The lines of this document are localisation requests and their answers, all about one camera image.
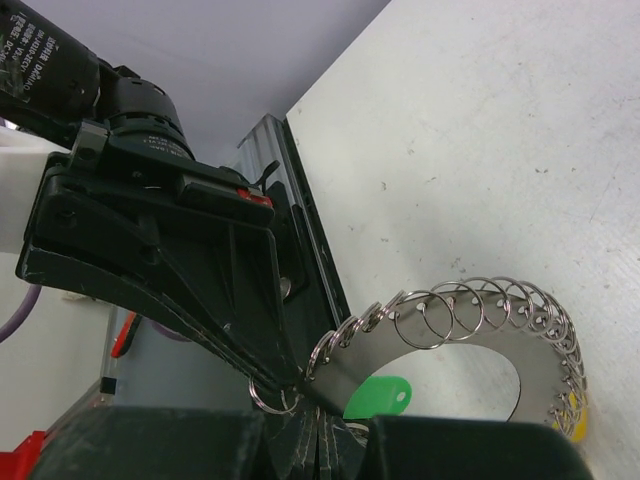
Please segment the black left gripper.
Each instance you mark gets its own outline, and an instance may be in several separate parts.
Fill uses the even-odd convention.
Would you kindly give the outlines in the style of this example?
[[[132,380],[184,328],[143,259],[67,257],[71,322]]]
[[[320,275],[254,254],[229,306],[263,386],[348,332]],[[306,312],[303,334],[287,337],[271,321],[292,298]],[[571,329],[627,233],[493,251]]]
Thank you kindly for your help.
[[[271,199],[233,169],[196,162],[162,119],[85,120],[74,134],[71,152],[47,162],[38,246],[23,247],[17,277],[154,320],[264,389],[294,384]],[[52,250],[98,250],[108,230],[141,218],[163,272],[139,276]]]

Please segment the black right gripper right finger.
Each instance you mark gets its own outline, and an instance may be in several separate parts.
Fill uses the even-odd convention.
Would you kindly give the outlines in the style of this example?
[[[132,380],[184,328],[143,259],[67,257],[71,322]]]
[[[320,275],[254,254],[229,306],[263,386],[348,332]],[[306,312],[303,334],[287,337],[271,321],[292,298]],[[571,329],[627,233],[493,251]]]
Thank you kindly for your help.
[[[530,423],[378,416],[364,479],[591,479],[557,431]]]

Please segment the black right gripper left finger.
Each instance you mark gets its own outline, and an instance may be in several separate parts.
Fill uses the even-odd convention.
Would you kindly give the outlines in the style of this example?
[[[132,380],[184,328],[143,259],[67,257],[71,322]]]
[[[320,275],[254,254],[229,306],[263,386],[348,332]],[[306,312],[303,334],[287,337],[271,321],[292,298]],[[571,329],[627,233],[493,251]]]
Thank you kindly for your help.
[[[263,479],[264,419],[254,413],[103,407],[73,417],[31,479]]]

